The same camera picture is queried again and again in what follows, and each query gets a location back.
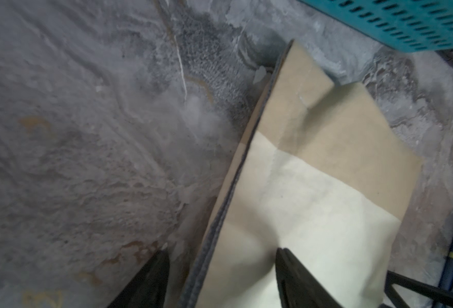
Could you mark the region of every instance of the floor stain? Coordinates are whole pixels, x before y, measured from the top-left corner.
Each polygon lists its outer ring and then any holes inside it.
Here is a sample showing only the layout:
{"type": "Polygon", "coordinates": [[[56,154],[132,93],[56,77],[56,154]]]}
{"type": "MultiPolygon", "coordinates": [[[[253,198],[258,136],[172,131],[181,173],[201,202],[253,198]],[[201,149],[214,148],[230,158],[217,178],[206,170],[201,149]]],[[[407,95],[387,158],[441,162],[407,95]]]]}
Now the floor stain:
{"type": "Polygon", "coordinates": [[[97,287],[103,283],[103,281],[96,276],[95,271],[93,272],[80,271],[79,273],[76,274],[75,277],[77,280],[89,282],[94,287],[97,287]]]}
{"type": "Polygon", "coordinates": [[[155,252],[158,249],[158,241],[151,243],[149,247],[144,246],[144,243],[140,240],[134,240],[128,244],[123,245],[121,248],[137,247],[137,251],[134,252],[137,264],[143,263],[148,260],[149,252],[155,252]]]}
{"type": "Polygon", "coordinates": [[[37,115],[22,117],[18,122],[26,129],[27,133],[33,132],[33,129],[37,126],[44,126],[49,132],[52,132],[50,122],[37,115]]]}
{"type": "Polygon", "coordinates": [[[117,264],[120,261],[120,257],[122,256],[121,253],[119,253],[115,258],[112,259],[105,259],[103,260],[100,265],[106,265],[106,264],[117,264]]]}
{"type": "Polygon", "coordinates": [[[193,83],[197,84],[198,86],[204,88],[204,90],[206,91],[206,96],[207,96],[209,102],[211,103],[211,105],[213,105],[215,103],[215,99],[213,97],[213,94],[209,90],[208,84],[204,80],[199,79],[199,78],[195,78],[195,77],[192,77],[192,76],[189,76],[189,75],[186,75],[184,77],[186,78],[186,80],[188,80],[190,82],[193,82],[193,83]]]}
{"type": "Polygon", "coordinates": [[[62,291],[32,292],[22,295],[22,304],[26,308],[38,308],[47,303],[51,308],[62,308],[62,291]]]}
{"type": "Polygon", "coordinates": [[[173,45],[177,45],[177,41],[175,40],[175,36],[172,32],[172,27],[170,27],[170,25],[168,24],[167,17],[163,12],[162,6],[158,2],[158,0],[153,0],[153,4],[155,5],[156,10],[158,11],[158,15],[160,16],[160,19],[162,20],[162,23],[166,28],[166,35],[168,36],[168,39],[172,42],[173,45]]]}

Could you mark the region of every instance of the black metal leg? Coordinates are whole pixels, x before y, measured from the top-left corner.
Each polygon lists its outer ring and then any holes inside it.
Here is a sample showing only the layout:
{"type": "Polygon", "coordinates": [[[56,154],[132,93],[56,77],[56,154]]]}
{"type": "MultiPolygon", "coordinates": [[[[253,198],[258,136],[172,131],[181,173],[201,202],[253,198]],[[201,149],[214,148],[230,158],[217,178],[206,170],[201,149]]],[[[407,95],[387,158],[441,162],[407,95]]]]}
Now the black metal leg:
{"type": "Polygon", "coordinates": [[[169,268],[168,252],[156,252],[108,308],[162,308],[169,268]]]}
{"type": "Polygon", "coordinates": [[[282,308],[341,308],[289,249],[278,248],[275,265],[282,308]]]}
{"type": "Polygon", "coordinates": [[[409,308],[409,306],[396,292],[396,290],[393,287],[394,284],[405,287],[408,290],[414,291],[418,294],[433,299],[436,302],[442,303],[446,306],[453,308],[453,292],[442,290],[437,287],[410,279],[408,277],[393,272],[387,272],[386,285],[384,291],[387,297],[394,304],[394,306],[396,306],[396,308],[409,308]]]}

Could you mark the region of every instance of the concrete floor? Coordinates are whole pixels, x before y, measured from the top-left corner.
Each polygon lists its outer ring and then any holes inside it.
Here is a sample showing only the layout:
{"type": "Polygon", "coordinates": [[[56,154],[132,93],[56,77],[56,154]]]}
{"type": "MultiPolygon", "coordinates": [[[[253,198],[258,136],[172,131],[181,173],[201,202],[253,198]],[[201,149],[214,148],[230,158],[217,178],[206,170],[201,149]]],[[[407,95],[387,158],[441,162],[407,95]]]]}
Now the concrete floor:
{"type": "MultiPolygon", "coordinates": [[[[437,284],[453,69],[295,0],[0,0],[0,307],[105,307],[158,248],[173,307],[267,76],[295,38],[425,158],[390,268],[437,284]]],[[[427,300],[407,294],[410,306],[427,300]]]]}

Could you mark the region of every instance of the plastic crate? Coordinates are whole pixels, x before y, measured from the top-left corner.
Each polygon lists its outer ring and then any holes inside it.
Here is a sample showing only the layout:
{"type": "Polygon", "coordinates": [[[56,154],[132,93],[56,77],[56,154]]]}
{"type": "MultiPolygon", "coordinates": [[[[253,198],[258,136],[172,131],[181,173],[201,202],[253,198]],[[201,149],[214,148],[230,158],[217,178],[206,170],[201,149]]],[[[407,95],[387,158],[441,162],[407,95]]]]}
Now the plastic crate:
{"type": "Polygon", "coordinates": [[[453,0],[300,0],[403,52],[453,48],[453,0]]]}

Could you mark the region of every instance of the white crack line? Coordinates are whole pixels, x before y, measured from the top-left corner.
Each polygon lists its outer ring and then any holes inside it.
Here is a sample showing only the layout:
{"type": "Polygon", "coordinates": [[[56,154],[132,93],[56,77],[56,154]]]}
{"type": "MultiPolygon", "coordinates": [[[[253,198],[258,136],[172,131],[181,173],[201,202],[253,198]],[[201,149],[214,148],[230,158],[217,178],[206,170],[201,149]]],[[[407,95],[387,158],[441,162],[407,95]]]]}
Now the white crack line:
{"type": "Polygon", "coordinates": [[[182,58],[180,57],[179,51],[179,42],[177,41],[177,37],[173,36],[175,39],[175,47],[177,47],[177,57],[179,57],[179,65],[180,65],[180,73],[182,75],[182,84],[184,86],[184,102],[187,99],[187,86],[186,86],[186,78],[184,77],[184,67],[182,66],[182,58]]]}

